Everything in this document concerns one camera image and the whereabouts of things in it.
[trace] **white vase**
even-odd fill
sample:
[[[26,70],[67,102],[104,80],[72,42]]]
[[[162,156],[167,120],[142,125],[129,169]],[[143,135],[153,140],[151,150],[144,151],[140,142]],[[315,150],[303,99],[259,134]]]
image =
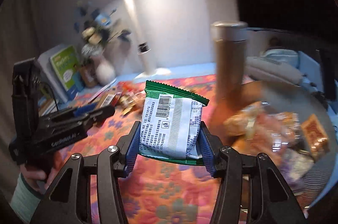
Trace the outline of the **white vase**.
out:
[[[105,86],[116,78],[115,69],[103,55],[91,56],[94,61],[97,81]]]

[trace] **green book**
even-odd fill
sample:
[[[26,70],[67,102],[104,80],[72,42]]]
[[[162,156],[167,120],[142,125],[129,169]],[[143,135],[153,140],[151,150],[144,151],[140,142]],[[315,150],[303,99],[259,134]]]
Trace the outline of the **green book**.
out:
[[[50,63],[70,100],[73,100],[84,85],[76,70],[79,60],[74,46],[69,46],[50,57]]]

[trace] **snack pile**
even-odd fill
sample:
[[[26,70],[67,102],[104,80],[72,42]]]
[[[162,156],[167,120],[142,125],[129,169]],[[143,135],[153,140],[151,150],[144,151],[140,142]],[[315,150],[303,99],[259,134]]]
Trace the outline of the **snack pile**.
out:
[[[328,151],[327,134],[314,114],[300,125],[297,113],[276,113],[267,102],[245,107],[228,118],[224,128],[237,138],[232,147],[239,153],[266,153],[294,193],[303,191],[302,177]]]

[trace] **white label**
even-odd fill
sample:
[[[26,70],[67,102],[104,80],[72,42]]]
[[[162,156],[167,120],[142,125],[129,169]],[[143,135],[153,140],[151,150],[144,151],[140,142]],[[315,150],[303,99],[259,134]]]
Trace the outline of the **white label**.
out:
[[[140,133],[140,153],[157,158],[201,158],[196,140],[202,103],[173,95],[146,97]]]

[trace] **silver bottle cap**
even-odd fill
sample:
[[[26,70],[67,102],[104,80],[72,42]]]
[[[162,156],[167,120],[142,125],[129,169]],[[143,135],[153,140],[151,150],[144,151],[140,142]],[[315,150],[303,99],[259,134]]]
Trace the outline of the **silver bottle cap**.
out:
[[[211,37],[213,40],[223,39],[233,42],[247,40],[247,27],[248,24],[245,22],[218,21],[211,24]]]

